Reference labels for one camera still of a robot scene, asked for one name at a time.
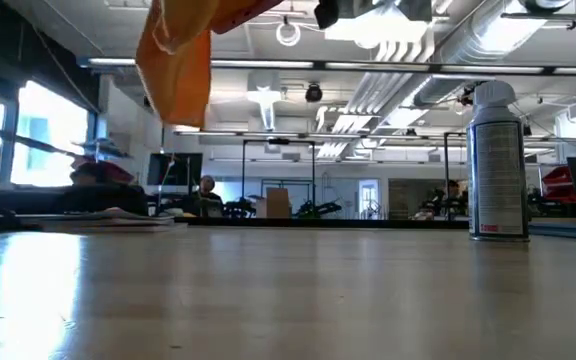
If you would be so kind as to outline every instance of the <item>cardboard box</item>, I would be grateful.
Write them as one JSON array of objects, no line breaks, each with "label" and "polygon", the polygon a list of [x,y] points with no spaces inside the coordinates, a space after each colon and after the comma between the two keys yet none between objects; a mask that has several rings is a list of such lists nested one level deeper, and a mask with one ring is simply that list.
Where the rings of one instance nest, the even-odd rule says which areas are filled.
[{"label": "cardboard box", "polygon": [[266,197],[257,198],[255,209],[258,219],[289,219],[291,214],[288,189],[266,189]]}]

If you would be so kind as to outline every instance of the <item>wooden table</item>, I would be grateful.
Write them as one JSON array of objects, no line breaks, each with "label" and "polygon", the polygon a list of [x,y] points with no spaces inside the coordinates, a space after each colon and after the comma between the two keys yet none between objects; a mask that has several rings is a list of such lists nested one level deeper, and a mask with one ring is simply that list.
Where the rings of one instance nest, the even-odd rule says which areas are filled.
[{"label": "wooden table", "polygon": [[576,359],[576,241],[0,235],[3,359]]}]

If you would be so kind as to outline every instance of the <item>spray can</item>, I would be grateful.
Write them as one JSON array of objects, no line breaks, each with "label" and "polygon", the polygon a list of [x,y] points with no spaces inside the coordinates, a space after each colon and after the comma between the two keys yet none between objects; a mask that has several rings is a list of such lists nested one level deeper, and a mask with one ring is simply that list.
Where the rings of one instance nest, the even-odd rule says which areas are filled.
[{"label": "spray can", "polygon": [[516,101],[508,83],[475,89],[475,116],[468,126],[470,238],[528,242],[523,124],[509,109]]}]

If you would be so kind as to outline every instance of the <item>orange object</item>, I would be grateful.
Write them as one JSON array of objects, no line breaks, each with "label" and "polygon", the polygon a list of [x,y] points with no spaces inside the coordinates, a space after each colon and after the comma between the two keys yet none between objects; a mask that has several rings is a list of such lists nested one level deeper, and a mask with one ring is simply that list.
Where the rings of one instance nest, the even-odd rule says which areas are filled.
[{"label": "orange object", "polygon": [[155,0],[136,62],[164,123],[203,127],[210,97],[210,29],[225,32],[281,0]]}]

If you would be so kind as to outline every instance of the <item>table surface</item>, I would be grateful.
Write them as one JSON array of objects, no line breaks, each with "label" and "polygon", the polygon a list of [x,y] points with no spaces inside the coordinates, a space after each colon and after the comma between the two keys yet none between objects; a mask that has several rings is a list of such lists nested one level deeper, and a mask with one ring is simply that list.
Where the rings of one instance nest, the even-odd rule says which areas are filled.
[{"label": "table surface", "polygon": [[576,241],[0,235],[1,359],[576,359]]}]

